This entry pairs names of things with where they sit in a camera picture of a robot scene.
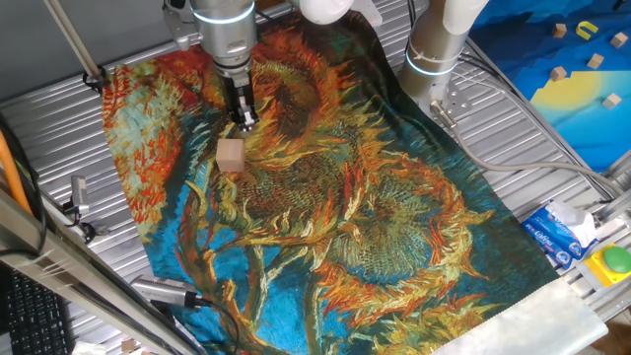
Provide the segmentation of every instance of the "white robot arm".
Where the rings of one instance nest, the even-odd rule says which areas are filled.
[[[339,20],[354,0],[289,0],[305,18],[314,24],[328,25]]]
[[[353,0],[291,0],[309,21],[340,19]],[[253,0],[165,0],[165,21],[175,43],[188,50],[198,37],[221,77],[227,114],[241,131],[258,122],[251,83],[250,53],[256,44]]]
[[[398,81],[425,113],[442,102],[471,26],[488,0],[430,0],[416,20]]]

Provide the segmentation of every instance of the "white cloth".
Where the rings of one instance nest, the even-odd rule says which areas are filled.
[[[72,355],[106,355],[107,349],[102,344],[90,344],[83,341],[77,341]]]
[[[435,351],[434,355],[574,355],[607,327],[557,279]]]

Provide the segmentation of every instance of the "yellow block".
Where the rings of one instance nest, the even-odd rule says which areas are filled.
[[[592,23],[588,21],[583,21],[576,26],[576,34],[583,37],[585,40],[590,39],[592,35],[588,34],[583,28],[590,30],[593,33],[598,32],[598,27],[592,25]]]
[[[595,252],[592,256],[585,260],[585,266],[594,273],[594,276],[600,281],[602,286],[609,287],[613,284],[624,280],[631,275],[631,271],[621,274],[611,270],[606,263],[604,263],[604,251],[615,247],[615,244],[610,244],[599,251]]]

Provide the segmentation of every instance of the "keyboard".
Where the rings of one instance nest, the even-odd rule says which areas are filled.
[[[17,270],[12,271],[7,286],[5,305],[13,354],[70,354],[63,299]]]

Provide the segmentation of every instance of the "van gogh sunflower print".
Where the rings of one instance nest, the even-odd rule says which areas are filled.
[[[118,67],[104,96],[155,274],[226,308],[240,354],[430,354],[556,277],[361,15],[260,31],[248,135],[199,46]],[[244,139],[243,173],[219,172],[219,138]],[[226,316],[174,313],[232,350]]]

